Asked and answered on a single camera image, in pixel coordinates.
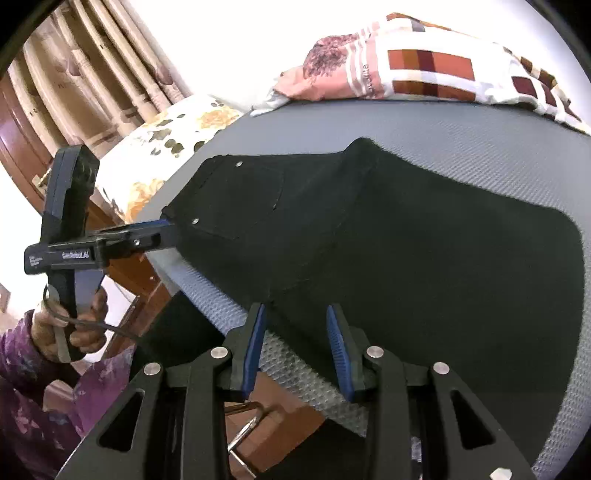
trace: window curtain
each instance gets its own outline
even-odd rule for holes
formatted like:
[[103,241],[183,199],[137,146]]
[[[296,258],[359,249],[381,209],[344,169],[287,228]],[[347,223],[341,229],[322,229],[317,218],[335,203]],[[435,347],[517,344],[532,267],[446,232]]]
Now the window curtain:
[[183,94],[119,0],[70,0],[27,40],[8,74],[51,155],[102,158]]

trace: white wall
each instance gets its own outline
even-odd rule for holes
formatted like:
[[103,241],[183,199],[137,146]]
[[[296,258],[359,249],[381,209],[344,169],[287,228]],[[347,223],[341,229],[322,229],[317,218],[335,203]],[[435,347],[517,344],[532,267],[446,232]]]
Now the white wall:
[[270,79],[299,65],[319,38],[353,33],[392,11],[494,40],[557,76],[573,110],[591,122],[591,83],[525,0],[123,0],[191,93],[248,110]]
[[[40,302],[47,276],[25,275],[25,248],[39,241],[41,216],[18,190],[6,170],[0,165],[0,283],[10,292],[7,313],[19,319]],[[107,323],[118,325],[129,308],[133,295],[110,278],[103,281],[109,296]],[[103,351],[87,355],[91,361],[100,359]]]

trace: purple floral sleeve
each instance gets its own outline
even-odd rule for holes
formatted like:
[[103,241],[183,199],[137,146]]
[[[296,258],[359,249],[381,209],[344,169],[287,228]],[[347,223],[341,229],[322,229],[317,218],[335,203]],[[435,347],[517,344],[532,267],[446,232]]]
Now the purple floral sleeve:
[[0,377],[41,404],[45,387],[60,376],[60,365],[47,360],[33,344],[32,322],[33,311],[30,311],[14,330],[0,335]]
[[0,455],[15,455],[36,480],[50,480],[127,385],[133,349],[93,364],[76,385],[68,414],[44,411],[45,387],[63,366],[46,360],[33,344],[32,318],[28,312],[0,335],[0,436],[14,452]]

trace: human hand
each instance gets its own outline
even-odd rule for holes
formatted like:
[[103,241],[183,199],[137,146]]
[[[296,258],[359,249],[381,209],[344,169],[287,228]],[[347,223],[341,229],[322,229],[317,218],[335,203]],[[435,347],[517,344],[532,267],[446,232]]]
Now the human hand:
[[[69,317],[68,312],[61,305],[52,300],[47,300],[47,303],[54,312]],[[104,322],[108,311],[107,292],[101,287],[95,294],[90,311],[82,313],[78,316],[78,319]],[[51,362],[59,362],[53,327],[65,327],[67,325],[67,322],[54,318],[44,307],[43,302],[35,309],[33,324],[31,325],[31,338],[41,354]],[[78,347],[82,353],[97,352],[106,343],[105,331],[101,328],[76,325],[76,330],[70,335],[70,343]]]

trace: metal screw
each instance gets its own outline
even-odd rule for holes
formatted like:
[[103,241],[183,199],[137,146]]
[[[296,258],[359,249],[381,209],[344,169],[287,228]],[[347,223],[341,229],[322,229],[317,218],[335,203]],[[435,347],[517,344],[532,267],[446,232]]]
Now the metal screw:
[[160,367],[160,364],[157,364],[156,362],[152,362],[152,363],[150,363],[150,364],[147,364],[147,365],[144,367],[144,373],[145,373],[146,375],[150,375],[150,376],[152,376],[152,375],[155,375],[155,374],[157,374],[158,372],[160,372],[160,369],[161,369],[161,367]]
[[214,358],[224,358],[228,354],[228,349],[224,346],[217,346],[212,348],[210,352]]
[[508,468],[498,468],[494,472],[491,473],[490,477],[491,480],[511,480],[511,476],[513,472],[511,472]]
[[435,365],[433,365],[433,369],[439,375],[447,375],[449,373],[449,365],[444,364],[443,362],[437,362]]
[[371,346],[367,349],[367,354],[371,358],[382,358],[384,356],[384,349],[380,346]]

